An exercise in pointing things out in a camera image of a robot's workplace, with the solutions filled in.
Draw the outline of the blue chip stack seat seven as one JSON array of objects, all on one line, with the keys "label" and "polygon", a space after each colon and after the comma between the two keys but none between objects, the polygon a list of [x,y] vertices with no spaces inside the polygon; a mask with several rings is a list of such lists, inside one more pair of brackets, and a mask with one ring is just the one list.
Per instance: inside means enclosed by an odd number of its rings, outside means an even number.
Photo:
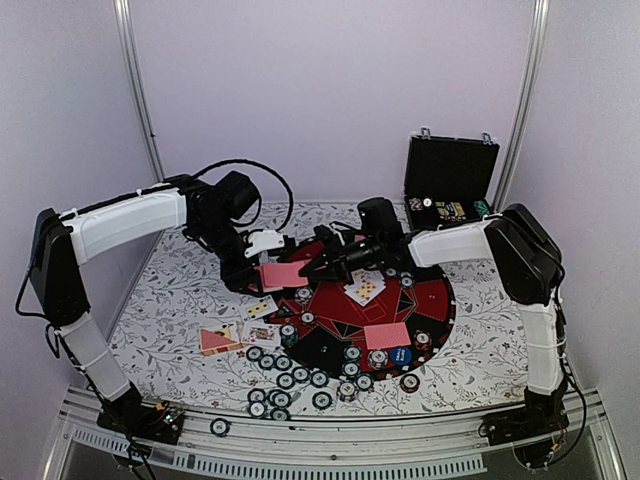
[{"label": "blue chip stack seat seven", "polygon": [[308,287],[300,287],[295,291],[294,298],[298,303],[307,304],[309,303],[314,295],[314,291]]}]

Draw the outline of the king of diamonds card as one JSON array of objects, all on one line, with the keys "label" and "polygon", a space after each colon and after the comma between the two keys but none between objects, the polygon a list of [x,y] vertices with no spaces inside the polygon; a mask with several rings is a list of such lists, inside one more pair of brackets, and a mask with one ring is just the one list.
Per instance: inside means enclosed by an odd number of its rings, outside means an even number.
[{"label": "king of diamonds card", "polygon": [[281,344],[279,327],[264,322],[245,323],[240,339],[244,345],[248,346],[275,348]]}]

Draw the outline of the brown chip stack seat three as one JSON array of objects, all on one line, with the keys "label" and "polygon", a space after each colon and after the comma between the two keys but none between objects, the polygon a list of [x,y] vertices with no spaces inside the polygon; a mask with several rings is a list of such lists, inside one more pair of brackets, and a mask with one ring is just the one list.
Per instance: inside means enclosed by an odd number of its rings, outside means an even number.
[{"label": "brown chip stack seat three", "polygon": [[433,346],[433,340],[428,332],[417,330],[413,337],[413,345],[416,350],[427,352]]}]

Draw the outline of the three of spades card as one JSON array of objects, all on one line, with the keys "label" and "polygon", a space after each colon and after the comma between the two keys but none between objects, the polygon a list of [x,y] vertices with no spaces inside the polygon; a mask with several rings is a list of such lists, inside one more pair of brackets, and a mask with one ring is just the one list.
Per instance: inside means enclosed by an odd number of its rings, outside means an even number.
[{"label": "three of spades card", "polygon": [[276,302],[271,296],[254,299],[240,308],[240,314],[244,319],[256,320],[269,316],[278,309]]}]

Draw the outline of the eight of hearts card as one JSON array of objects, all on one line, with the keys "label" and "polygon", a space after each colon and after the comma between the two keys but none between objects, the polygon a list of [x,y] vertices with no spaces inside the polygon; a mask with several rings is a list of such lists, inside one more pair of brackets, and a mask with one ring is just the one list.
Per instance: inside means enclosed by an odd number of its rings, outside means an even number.
[{"label": "eight of hearts card", "polygon": [[379,283],[353,282],[344,287],[345,295],[360,306],[367,305],[386,288],[385,280]]}]

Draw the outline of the green chip mat seat four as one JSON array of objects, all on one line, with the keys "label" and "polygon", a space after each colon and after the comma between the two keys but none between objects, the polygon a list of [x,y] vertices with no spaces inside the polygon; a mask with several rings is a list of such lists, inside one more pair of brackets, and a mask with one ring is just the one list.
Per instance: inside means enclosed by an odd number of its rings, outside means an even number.
[{"label": "green chip mat seat four", "polygon": [[359,347],[357,347],[357,346],[355,346],[355,345],[350,345],[350,346],[348,346],[348,347],[346,347],[346,348],[344,349],[343,354],[344,354],[344,358],[345,358],[347,361],[349,361],[349,362],[351,362],[351,361],[355,362],[355,361],[358,361],[358,360],[361,358],[361,356],[362,356],[362,351],[361,351],[361,349],[360,349]]}]

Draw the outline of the red playing card deck box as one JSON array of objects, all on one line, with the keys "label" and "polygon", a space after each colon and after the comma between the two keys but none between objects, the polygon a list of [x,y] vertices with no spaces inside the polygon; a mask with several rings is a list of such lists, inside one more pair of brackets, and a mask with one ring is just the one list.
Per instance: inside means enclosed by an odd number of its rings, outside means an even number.
[{"label": "red playing card deck box", "polygon": [[204,356],[212,356],[240,350],[240,341],[235,324],[224,324],[216,328],[199,329],[200,352]]}]

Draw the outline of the green chip front cluster top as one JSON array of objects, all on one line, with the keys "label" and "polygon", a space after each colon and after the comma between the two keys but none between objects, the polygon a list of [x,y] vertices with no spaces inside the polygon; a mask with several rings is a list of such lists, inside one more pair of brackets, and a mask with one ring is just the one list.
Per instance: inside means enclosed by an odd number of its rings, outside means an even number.
[{"label": "green chip front cluster top", "polygon": [[269,394],[269,401],[277,408],[286,409],[291,405],[291,396],[286,391],[273,390]]}]

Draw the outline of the blue chip stack seat four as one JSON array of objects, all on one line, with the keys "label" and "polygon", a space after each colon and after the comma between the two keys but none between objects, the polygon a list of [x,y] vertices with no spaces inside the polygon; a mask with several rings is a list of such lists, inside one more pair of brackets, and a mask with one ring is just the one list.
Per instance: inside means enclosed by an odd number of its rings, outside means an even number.
[{"label": "blue chip stack seat four", "polygon": [[367,355],[367,365],[372,371],[384,370],[389,364],[389,353],[386,350],[371,350]]}]

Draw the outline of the green chip table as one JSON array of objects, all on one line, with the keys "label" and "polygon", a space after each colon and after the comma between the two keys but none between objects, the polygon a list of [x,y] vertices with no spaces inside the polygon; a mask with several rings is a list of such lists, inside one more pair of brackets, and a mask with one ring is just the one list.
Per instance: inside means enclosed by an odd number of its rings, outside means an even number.
[{"label": "green chip table", "polygon": [[258,361],[261,369],[270,370],[275,366],[276,358],[271,354],[264,354]]},{"label": "green chip table", "polygon": [[292,360],[287,355],[280,355],[275,359],[274,366],[279,371],[288,371],[292,368]]}]

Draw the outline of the red backed card deck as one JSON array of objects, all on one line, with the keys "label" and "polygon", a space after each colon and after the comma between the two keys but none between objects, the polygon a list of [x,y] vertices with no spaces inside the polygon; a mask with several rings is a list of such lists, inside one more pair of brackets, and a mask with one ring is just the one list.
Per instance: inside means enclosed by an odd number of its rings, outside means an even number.
[{"label": "red backed card deck", "polygon": [[268,263],[257,268],[264,292],[272,292],[286,288],[300,288],[309,284],[307,277],[300,275],[300,270],[307,260]]}]

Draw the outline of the eight of diamonds card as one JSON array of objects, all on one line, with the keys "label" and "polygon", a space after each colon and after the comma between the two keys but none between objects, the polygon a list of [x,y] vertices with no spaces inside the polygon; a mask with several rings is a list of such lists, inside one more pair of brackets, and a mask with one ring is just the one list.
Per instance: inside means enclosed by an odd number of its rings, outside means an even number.
[{"label": "eight of diamonds card", "polygon": [[384,276],[378,270],[358,269],[352,273],[355,282],[379,283],[384,281]]}]

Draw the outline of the blue small blind button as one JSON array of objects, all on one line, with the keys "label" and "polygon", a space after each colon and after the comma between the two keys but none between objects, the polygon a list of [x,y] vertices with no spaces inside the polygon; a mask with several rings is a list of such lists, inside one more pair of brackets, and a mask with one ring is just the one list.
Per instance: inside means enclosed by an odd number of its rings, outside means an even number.
[{"label": "blue small blind button", "polygon": [[389,353],[390,361],[396,366],[406,366],[412,361],[412,352],[408,347],[395,347]]}]

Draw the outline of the brown 100 poker chip stack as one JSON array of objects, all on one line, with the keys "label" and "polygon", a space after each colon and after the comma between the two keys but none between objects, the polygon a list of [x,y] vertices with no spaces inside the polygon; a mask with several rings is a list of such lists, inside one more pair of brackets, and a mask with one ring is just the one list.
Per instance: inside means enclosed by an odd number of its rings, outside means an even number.
[{"label": "brown 100 poker chip stack", "polygon": [[405,393],[415,393],[419,389],[420,380],[414,374],[406,374],[401,377],[399,385]]}]

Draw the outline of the green chip mat edge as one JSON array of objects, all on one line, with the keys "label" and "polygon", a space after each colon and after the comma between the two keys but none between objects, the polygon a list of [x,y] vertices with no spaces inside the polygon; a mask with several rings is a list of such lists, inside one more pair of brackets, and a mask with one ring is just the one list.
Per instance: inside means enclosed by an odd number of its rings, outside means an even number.
[{"label": "green chip mat edge", "polygon": [[303,366],[295,367],[291,375],[297,383],[305,383],[310,379],[309,369]]},{"label": "green chip mat edge", "polygon": [[358,362],[348,361],[342,365],[342,374],[346,377],[356,377],[361,373]]}]

